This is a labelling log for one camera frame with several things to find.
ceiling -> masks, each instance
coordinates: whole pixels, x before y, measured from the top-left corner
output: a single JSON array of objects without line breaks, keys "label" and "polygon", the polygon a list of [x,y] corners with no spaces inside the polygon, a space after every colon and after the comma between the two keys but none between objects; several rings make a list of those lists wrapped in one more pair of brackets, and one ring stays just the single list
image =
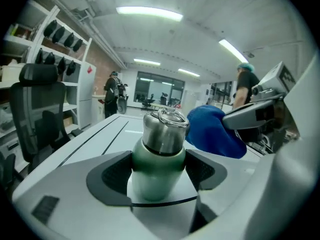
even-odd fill
[{"label": "ceiling", "polygon": [[[83,10],[80,0],[61,0]],[[200,75],[203,83],[236,80],[240,61],[218,42],[226,39],[256,68],[259,78],[284,61],[299,77],[315,45],[287,0],[86,0],[90,19],[128,69],[182,76],[179,68]],[[183,15],[180,22],[150,15],[117,14],[116,7],[143,6]],[[160,66],[139,65],[134,58]]]}]

black office chair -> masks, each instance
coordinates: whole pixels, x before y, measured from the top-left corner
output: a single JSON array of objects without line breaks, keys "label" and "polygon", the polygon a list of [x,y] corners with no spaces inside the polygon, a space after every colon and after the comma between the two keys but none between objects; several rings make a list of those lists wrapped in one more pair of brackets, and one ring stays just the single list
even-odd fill
[{"label": "black office chair", "polygon": [[166,97],[168,97],[168,94],[163,92],[160,97],[160,104],[161,105],[167,105],[167,98]]},{"label": "black office chair", "polygon": [[20,82],[10,88],[12,117],[29,173],[70,141],[63,124],[66,86],[57,79],[55,65],[26,64]]},{"label": "black office chair", "polygon": [[16,156],[10,154],[7,158],[0,152],[0,185],[7,191],[18,180],[22,182],[24,178],[15,169]]}]

blue cloth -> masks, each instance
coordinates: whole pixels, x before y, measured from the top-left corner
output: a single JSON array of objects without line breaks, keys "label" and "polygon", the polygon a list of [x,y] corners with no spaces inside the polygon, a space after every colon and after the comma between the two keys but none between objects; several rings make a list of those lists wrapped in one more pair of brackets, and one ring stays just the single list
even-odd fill
[{"label": "blue cloth", "polygon": [[190,129],[187,142],[197,149],[229,158],[242,158],[247,152],[246,144],[234,130],[224,128],[222,118],[226,114],[219,108],[202,105],[191,110],[187,118]]}]

box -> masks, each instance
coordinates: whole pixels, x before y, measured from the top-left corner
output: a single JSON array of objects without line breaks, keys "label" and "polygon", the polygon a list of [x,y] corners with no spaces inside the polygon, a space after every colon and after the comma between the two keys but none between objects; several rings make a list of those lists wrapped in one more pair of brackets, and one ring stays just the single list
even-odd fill
[{"label": "box", "polygon": [[19,82],[19,75],[24,63],[2,66],[2,82]]},{"label": "box", "polygon": [[67,118],[65,118],[65,119],[63,119],[63,125],[64,125],[64,128],[66,128],[66,127],[68,127],[68,126],[70,126],[70,125],[72,125],[74,122],[73,122],[73,120],[72,120],[72,117],[70,116],[70,117],[67,117]]}]

window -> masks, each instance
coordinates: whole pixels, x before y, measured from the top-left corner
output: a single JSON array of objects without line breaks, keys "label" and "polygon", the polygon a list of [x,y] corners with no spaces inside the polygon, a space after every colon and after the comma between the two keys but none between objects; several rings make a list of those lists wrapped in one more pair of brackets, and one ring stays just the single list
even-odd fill
[{"label": "window", "polygon": [[231,101],[232,82],[218,82],[211,85],[213,101],[222,104],[229,104]]},{"label": "window", "polygon": [[138,72],[134,101],[142,103],[145,100],[153,100],[152,103],[174,106],[181,102],[184,87],[184,81]]}]

